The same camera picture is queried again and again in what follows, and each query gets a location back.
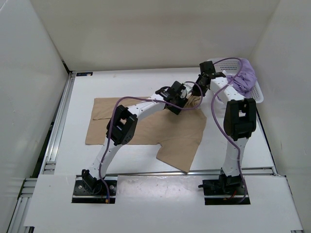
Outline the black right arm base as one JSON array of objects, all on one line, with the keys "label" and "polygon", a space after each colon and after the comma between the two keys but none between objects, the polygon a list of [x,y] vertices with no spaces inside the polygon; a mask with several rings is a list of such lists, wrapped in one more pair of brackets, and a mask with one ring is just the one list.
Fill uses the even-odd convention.
[{"label": "black right arm base", "polygon": [[203,190],[205,205],[251,204],[240,175],[232,177],[221,174],[215,180],[202,180],[198,188]]}]

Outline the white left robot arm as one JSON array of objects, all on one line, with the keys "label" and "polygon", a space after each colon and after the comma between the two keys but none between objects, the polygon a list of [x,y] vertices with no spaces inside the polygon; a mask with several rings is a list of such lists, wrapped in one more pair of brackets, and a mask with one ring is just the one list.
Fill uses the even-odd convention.
[{"label": "white left robot arm", "polygon": [[168,107],[180,111],[188,98],[186,90],[175,96],[163,90],[147,99],[123,97],[118,100],[107,125],[103,147],[90,167],[82,170],[84,188],[91,194],[97,194],[103,185],[107,185],[104,181],[107,168],[118,150],[133,139],[139,121]]}]

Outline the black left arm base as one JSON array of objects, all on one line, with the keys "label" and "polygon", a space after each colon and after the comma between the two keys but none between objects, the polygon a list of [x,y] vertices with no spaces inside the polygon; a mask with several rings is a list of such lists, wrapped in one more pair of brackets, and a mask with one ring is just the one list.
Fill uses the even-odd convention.
[{"label": "black left arm base", "polygon": [[117,183],[116,176],[104,178],[105,183],[93,178],[89,170],[82,170],[81,175],[75,178],[72,192],[72,203],[114,204],[116,201]]}]

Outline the beige t shirt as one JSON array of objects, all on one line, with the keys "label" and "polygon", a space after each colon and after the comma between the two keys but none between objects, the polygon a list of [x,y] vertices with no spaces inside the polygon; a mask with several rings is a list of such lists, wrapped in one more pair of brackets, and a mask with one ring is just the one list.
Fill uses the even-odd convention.
[{"label": "beige t shirt", "polygon": [[[118,98],[95,98],[85,144],[104,144],[107,125]],[[175,115],[165,109],[141,120],[131,145],[161,147],[156,158],[183,172],[189,172],[202,141],[207,118],[201,109],[181,111]]]}]

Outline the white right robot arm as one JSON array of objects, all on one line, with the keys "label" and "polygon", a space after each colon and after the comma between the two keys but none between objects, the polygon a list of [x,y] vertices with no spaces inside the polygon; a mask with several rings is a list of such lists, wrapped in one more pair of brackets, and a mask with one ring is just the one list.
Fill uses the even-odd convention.
[{"label": "white right robot arm", "polygon": [[[227,139],[227,149],[224,164],[219,176],[218,188],[224,194],[231,193],[243,183],[241,165],[246,143],[256,129],[256,101],[245,98],[228,83],[221,72],[199,74],[193,88],[193,94],[208,90],[214,93],[211,103],[212,117]],[[223,126],[217,121],[214,112],[214,101],[219,98],[226,106]]]}]

